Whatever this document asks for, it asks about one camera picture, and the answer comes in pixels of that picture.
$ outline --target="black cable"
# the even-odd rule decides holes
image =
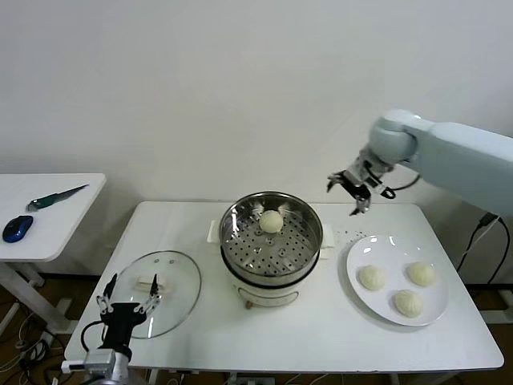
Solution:
[[[475,229],[474,231],[472,232],[472,235],[471,235],[471,239],[468,241],[468,245],[467,245],[467,248],[465,249],[465,253],[463,253],[463,258],[462,260],[459,262],[459,265],[458,267],[456,268],[456,271],[459,272],[459,270],[462,268],[462,265],[463,265],[463,262],[465,261],[465,259],[467,259],[467,255],[468,255],[468,250],[471,248],[472,246],[472,242],[474,241],[474,237],[475,237],[475,234],[482,228],[483,226],[478,223],[477,226],[475,226]]]
[[[378,178],[378,176],[377,176],[376,174],[374,174],[374,173],[372,172],[372,170],[370,169],[370,167],[371,167],[371,166],[370,166],[370,163],[369,163],[369,162],[365,161],[365,162],[363,163],[363,167],[365,167],[366,171],[367,171],[367,172],[369,173],[369,175],[370,175],[370,176],[371,176],[371,177],[376,181],[376,183],[378,183],[378,184],[381,184],[381,183],[382,183],[382,180],[381,180],[381,179],[379,179],[379,178]]]
[[[59,338],[56,334],[54,334],[51,331],[49,331],[48,328],[46,327],[46,323],[43,322],[42,320],[37,319],[35,317],[35,315],[32,316],[32,318],[30,318],[27,321],[26,333],[23,336],[23,339],[25,339],[25,336],[28,335],[28,328],[29,328],[30,322],[34,322],[37,326],[39,326],[39,330],[40,331],[42,331],[42,332],[44,331],[45,333],[48,333],[49,335],[51,335],[52,338],[59,343],[59,345],[62,347],[63,351],[66,349],[66,345],[64,345],[64,342],[62,341],[62,339]]]
[[[405,184],[404,186],[401,186],[401,187],[397,187],[397,188],[391,188],[392,191],[401,191],[401,190],[406,190],[407,188],[410,188],[411,186],[413,186],[414,184],[416,184],[419,180],[420,180],[420,174],[417,174],[417,176],[415,177],[415,179],[413,179],[409,184]]]
[[[103,321],[93,321],[82,329],[82,333],[80,334],[80,343],[82,343],[82,347],[85,351],[89,351],[85,339],[87,329],[89,329],[91,326],[99,325],[100,323],[103,323]]]
[[[499,265],[497,266],[497,269],[495,269],[494,273],[491,275],[491,278],[488,280],[487,284],[489,285],[495,278],[495,275],[499,272],[500,268],[503,266],[504,261],[506,261],[507,252],[510,249],[510,243],[511,243],[511,236],[510,236],[510,230],[504,223],[502,218],[499,218],[499,223],[504,227],[504,231],[506,232],[506,249],[504,250],[503,259],[500,260]]]
[[[48,354],[48,352],[50,351],[50,347],[48,346],[48,342],[46,342],[44,339],[41,340],[41,346],[42,346],[42,349],[41,351],[38,353],[37,352],[37,345],[34,346],[34,349],[36,351],[36,356],[34,357],[34,359],[31,360],[31,362],[33,361],[39,361],[40,359],[43,359],[45,357],[45,355]]]
[[[34,381],[32,381],[32,379],[30,378],[30,373],[28,371],[23,371],[23,373],[25,373],[25,377],[27,381],[30,383],[30,385],[41,385],[39,383],[35,383]]]
[[[61,372],[60,364],[52,365],[50,367],[45,367],[42,370],[42,376],[45,379],[45,383],[47,383],[48,385],[51,385],[51,383],[52,383],[50,376],[48,375],[48,372],[50,372],[50,371],[58,371],[59,372],[59,377],[57,378],[57,380],[59,381],[59,385],[64,385],[65,383],[67,383],[71,379],[71,377],[73,377],[73,375],[75,374],[75,372],[73,371],[70,373],[70,375],[66,379],[61,381],[60,377],[61,377],[62,372]]]

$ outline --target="robotic arm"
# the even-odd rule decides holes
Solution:
[[[396,164],[501,217],[513,215],[513,139],[457,123],[435,123],[409,111],[392,110],[373,125],[369,143],[344,171],[329,176],[357,202],[351,215],[369,210],[374,191],[395,192],[381,178]]]
[[[147,317],[160,304],[159,285],[157,274],[146,302],[111,302],[112,291],[117,280],[117,274],[105,287],[103,295],[96,297],[99,306],[101,322],[107,326],[105,339],[100,347],[87,351],[84,360],[63,361],[63,373],[72,371],[85,371],[88,385],[147,385],[129,370],[131,359],[129,347],[131,332],[134,327],[145,322]]]

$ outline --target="glass lid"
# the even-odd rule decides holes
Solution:
[[[185,253],[167,250],[146,254],[126,267],[118,276],[111,302],[146,302],[155,274],[160,304],[134,328],[133,338],[153,338],[175,329],[200,297],[201,272],[196,262]]]

